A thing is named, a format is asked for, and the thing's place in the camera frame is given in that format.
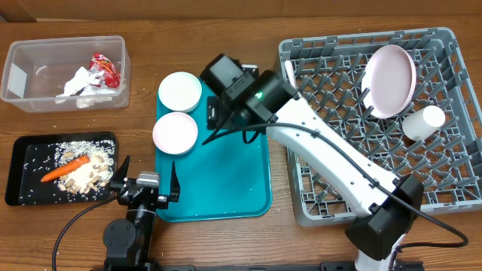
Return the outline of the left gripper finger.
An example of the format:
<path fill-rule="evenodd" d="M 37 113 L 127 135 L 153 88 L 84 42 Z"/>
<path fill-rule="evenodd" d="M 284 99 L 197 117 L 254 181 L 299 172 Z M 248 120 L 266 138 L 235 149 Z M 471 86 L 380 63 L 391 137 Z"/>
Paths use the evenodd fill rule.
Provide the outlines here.
<path fill-rule="evenodd" d="M 122 183 L 127 176 L 128 168 L 130 164 L 130 156 L 127 155 L 121 166 L 115 171 L 112 176 L 113 183 Z"/>
<path fill-rule="evenodd" d="M 169 202 L 178 202 L 181 188 L 176 174 L 175 162 L 172 162 L 170 177 Z"/>

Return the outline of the orange carrot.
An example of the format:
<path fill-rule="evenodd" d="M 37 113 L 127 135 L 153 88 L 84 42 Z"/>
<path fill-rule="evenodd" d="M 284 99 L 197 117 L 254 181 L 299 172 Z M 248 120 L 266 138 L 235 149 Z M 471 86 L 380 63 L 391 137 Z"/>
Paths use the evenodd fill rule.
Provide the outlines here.
<path fill-rule="evenodd" d="M 41 178 L 41 182 L 52 181 L 61 176 L 68 175 L 69 173 L 74 172 L 76 169 L 89 162 L 90 158 L 88 156 L 81 156 L 79 158 L 71 160 L 67 164 L 53 170 L 52 172 L 47 173 L 44 177 Z"/>

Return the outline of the white plastic fork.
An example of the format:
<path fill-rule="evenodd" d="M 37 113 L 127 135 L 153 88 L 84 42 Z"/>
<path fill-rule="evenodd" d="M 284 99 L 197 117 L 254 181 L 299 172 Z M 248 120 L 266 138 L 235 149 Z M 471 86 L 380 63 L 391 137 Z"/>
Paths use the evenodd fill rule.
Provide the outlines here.
<path fill-rule="evenodd" d="M 297 88 L 295 75 L 294 75 L 294 68 L 293 68 L 293 65 L 292 65 L 291 61 L 286 60 L 284 62 L 284 65 L 285 65 L 285 70 L 286 70 L 288 81 L 289 81 L 290 85 L 292 85 L 293 88 Z"/>

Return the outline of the pink bowl with peanuts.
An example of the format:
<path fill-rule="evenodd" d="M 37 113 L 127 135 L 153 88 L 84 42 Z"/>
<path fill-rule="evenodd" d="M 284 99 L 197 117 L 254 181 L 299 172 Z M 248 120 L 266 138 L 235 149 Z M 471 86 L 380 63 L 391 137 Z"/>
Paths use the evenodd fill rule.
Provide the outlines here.
<path fill-rule="evenodd" d="M 157 120 L 152 131 L 155 146 L 165 154 L 182 155 L 195 145 L 198 136 L 195 120 L 182 112 L 171 112 Z"/>

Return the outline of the white bowl with rice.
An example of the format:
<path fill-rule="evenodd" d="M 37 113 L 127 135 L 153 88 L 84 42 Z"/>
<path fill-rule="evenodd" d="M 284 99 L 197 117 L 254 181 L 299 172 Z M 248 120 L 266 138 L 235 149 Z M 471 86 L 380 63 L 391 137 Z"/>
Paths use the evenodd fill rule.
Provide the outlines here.
<path fill-rule="evenodd" d="M 171 111 L 191 112 L 199 104 L 201 96 L 200 80 L 188 72 L 167 75 L 158 87 L 160 102 Z"/>

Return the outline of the red snack wrapper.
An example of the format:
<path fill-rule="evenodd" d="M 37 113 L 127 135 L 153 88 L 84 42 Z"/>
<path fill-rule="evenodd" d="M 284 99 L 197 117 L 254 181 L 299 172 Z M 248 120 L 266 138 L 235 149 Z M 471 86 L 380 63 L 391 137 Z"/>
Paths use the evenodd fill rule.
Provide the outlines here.
<path fill-rule="evenodd" d="M 98 87 L 106 86 L 115 89 L 120 86 L 120 73 L 112 61 L 101 53 L 93 54 L 89 65 L 89 73 L 94 75 L 95 79 L 99 79 L 99 83 L 96 84 Z"/>

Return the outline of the white tissue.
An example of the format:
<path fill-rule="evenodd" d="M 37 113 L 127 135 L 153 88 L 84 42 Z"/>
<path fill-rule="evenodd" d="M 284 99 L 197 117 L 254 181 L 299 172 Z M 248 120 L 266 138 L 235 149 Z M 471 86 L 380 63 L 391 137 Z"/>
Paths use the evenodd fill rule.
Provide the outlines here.
<path fill-rule="evenodd" d="M 57 95 L 56 104 L 65 102 L 60 97 L 69 96 L 93 96 L 93 98 L 77 99 L 76 106 L 78 108 L 88 108 L 100 102 L 109 102 L 112 100 L 111 94 L 116 93 L 116 88 L 106 85 L 106 72 L 98 69 L 87 70 L 81 66 L 75 76 L 64 86 L 63 93 Z"/>

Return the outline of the pink round plate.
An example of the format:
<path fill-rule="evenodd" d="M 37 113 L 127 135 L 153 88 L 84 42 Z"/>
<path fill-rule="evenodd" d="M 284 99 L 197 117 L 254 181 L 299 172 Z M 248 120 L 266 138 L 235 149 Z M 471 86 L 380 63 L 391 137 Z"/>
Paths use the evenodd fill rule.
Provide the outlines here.
<path fill-rule="evenodd" d="M 377 50 L 365 67 L 361 89 L 368 89 L 363 98 L 371 115 L 386 119 L 405 109 L 416 86 L 416 68 L 412 57 L 397 45 L 386 45 Z"/>

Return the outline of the white paper cup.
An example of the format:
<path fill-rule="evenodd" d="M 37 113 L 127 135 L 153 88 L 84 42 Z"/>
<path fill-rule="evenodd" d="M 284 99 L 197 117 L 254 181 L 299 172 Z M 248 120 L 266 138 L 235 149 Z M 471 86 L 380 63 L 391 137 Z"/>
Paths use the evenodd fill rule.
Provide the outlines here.
<path fill-rule="evenodd" d="M 429 105 L 408 115 L 402 122 L 403 133 L 413 141 L 425 140 L 445 123 L 445 113 Z"/>

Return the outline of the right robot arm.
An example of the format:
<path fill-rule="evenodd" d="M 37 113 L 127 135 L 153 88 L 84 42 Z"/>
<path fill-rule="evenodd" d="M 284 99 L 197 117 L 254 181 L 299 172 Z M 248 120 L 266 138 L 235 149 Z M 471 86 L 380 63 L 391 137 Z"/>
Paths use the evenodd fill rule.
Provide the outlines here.
<path fill-rule="evenodd" d="M 346 228 L 358 249 L 356 270 L 391 270 L 396 248 L 419 211 L 423 186 L 399 178 L 357 151 L 278 73 L 254 75 L 235 59 L 218 55 L 200 79 L 219 98 L 218 128 L 256 131 L 302 157 L 344 199 L 356 219 Z"/>

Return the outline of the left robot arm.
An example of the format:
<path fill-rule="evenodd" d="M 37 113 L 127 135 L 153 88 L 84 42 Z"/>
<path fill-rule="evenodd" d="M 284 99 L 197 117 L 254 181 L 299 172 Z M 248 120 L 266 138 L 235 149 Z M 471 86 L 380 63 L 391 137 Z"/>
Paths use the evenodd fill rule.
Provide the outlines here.
<path fill-rule="evenodd" d="M 157 220 L 157 210 L 167 209 L 178 202 L 181 192 L 175 164 L 171 166 L 170 192 L 159 193 L 160 175 L 141 172 L 136 178 L 127 176 L 130 158 L 114 172 L 108 189 L 116 193 L 117 202 L 127 207 L 125 218 L 112 221 L 104 230 L 106 247 L 105 270 L 162 270 L 150 257 L 151 240 Z"/>

